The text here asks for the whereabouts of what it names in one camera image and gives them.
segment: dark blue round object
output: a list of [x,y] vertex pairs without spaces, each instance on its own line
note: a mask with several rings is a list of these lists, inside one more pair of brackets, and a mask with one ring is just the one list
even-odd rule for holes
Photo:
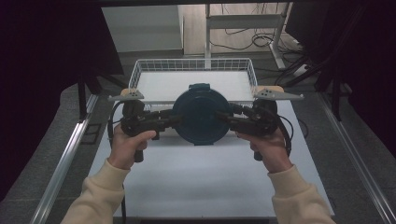
[[213,145],[230,129],[226,122],[216,118],[217,111],[233,115],[228,101],[211,90],[209,84],[190,85],[173,106],[173,113],[183,118],[175,129],[182,138],[196,146]]

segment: sleeve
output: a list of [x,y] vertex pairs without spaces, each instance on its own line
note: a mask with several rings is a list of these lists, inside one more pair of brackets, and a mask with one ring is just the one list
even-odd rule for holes
[[316,186],[306,183],[295,165],[268,176],[276,192],[273,205],[279,224],[335,223]]
[[62,223],[113,223],[113,214],[124,196],[122,183],[129,172],[105,160],[96,175],[85,178],[81,195],[70,205]]

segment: hand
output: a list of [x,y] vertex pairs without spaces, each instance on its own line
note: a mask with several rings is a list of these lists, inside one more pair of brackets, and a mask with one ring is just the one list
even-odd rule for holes
[[289,170],[292,163],[285,149],[285,138],[279,129],[263,137],[237,133],[238,137],[248,140],[250,148],[262,154],[262,161],[270,174]]
[[108,162],[122,170],[131,169],[134,164],[134,153],[137,150],[146,149],[148,140],[155,137],[155,131],[147,131],[130,137],[124,133],[120,124],[114,128],[113,146]]

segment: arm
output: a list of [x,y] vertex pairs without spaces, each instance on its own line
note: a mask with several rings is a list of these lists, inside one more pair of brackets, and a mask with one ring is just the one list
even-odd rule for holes
[[122,183],[134,164],[134,153],[145,149],[155,134],[148,131],[129,137],[120,125],[116,126],[110,156],[96,175],[84,180],[81,195],[71,204],[62,223],[112,223],[124,196]]
[[284,137],[279,129],[264,137],[242,133],[237,135],[248,140],[253,151],[262,154],[262,161],[269,171],[268,176],[276,192],[273,205],[279,224],[334,223],[316,186],[306,183],[297,167],[289,160]]

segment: wall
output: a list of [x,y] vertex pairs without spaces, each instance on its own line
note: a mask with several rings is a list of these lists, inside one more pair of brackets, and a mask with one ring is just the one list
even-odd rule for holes
[[117,52],[182,49],[177,6],[103,7]]

